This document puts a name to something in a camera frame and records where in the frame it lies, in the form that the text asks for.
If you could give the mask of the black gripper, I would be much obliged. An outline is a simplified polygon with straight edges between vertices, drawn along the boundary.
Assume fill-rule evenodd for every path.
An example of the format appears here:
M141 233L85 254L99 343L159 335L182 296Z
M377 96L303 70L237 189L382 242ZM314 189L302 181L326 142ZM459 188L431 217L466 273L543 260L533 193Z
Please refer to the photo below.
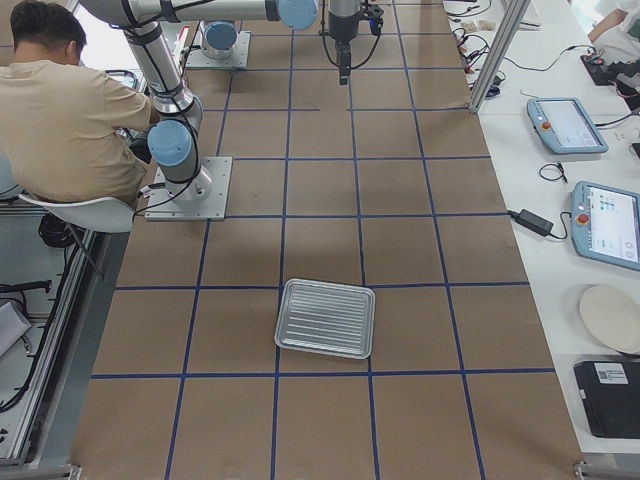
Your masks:
M352 65L351 40L349 38L335 39L336 63L339 67L339 85L346 85L346 78L350 77Z

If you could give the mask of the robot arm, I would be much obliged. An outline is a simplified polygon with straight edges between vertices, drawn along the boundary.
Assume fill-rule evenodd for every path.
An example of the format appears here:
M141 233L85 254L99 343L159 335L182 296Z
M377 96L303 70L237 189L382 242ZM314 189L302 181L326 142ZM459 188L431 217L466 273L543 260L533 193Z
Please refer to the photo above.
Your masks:
M328 58L339 72L339 83L348 83L351 75L351 41L356 38L365 8L359 1L217 1L215 12L204 18L200 27L201 48L210 58L222 59L234 54L237 20L282 22L293 30L310 28L321 18L321 36L335 44Z
M123 32L146 78L161 121L149 133L149 149L164 175L168 198L201 205L213 179L198 153L202 105L186 86L160 23L203 21L209 26L235 20L280 21L294 30L315 21L315 1L83 1L94 17Z

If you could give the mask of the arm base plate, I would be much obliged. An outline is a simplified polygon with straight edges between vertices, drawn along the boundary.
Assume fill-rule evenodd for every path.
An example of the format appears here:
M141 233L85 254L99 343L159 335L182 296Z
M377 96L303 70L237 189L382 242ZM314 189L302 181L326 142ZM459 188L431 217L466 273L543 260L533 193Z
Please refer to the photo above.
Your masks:
M240 31L235 43L227 50L209 46L201 33L195 36L193 49L186 60L190 70L245 70L247 68L251 33Z
M160 167L143 214L147 221L223 221L232 172L231 157L202 157L201 170L185 191L183 185L168 182Z

